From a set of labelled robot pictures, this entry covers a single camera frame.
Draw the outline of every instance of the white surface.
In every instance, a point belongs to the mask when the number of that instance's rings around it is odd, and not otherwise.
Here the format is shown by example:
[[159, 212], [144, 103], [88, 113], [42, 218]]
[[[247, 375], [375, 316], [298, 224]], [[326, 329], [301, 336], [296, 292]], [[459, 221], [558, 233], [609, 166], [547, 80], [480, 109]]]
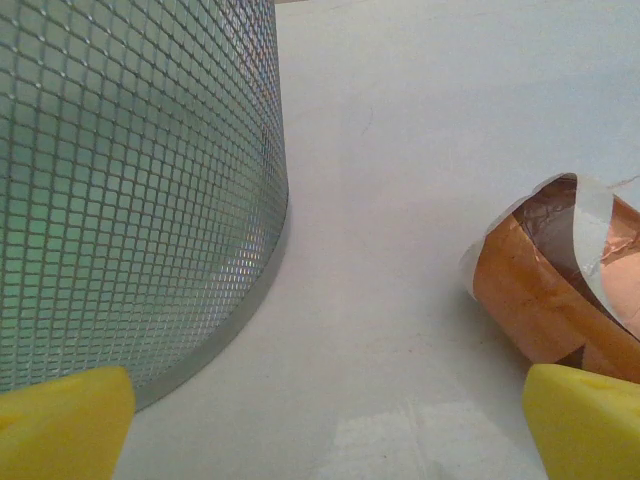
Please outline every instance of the white surface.
[[640, 173], [640, 7], [277, 11], [287, 254], [238, 338], [136, 417], [116, 479], [545, 478], [527, 364], [457, 263], [554, 173]]

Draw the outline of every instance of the metal mesh cylinder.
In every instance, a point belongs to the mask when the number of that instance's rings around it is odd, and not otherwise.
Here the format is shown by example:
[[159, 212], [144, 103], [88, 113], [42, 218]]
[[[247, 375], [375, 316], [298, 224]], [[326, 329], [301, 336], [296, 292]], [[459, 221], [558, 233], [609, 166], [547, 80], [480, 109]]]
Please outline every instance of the metal mesh cylinder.
[[288, 201], [274, 13], [0, 2], [0, 391], [106, 364], [177, 384], [242, 322]]

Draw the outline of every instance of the metal grid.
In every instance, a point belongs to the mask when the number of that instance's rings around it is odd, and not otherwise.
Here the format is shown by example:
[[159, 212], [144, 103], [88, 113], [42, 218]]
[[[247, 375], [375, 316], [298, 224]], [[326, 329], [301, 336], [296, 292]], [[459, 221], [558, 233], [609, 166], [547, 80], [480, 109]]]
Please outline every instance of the metal grid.
[[0, 2], [0, 391], [136, 387], [229, 317], [288, 199], [270, 0]]

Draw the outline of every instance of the yellow object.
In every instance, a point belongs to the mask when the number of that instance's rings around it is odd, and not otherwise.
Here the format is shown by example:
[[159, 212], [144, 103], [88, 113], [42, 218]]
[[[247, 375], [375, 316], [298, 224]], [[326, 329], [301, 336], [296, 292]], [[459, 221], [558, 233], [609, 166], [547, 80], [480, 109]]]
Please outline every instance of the yellow object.
[[0, 395], [0, 479], [110, 479], [134, 408], [120, 367]]
[[550, 480], [640, 479], [640, 385], [535, 365], [523, 404]]

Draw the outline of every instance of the copper tape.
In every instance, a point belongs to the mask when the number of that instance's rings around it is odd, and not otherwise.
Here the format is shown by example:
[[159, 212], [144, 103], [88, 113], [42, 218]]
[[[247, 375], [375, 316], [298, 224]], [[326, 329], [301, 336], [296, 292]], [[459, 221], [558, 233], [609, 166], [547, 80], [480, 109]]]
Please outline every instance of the copper tape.
[[640, 214], [614, 200], [603, 287], [617, 321], [589, 289], [573, 251], [577, 178], [560, 177], [485, 239], [476, 298], [534, 362], [640, 382]]

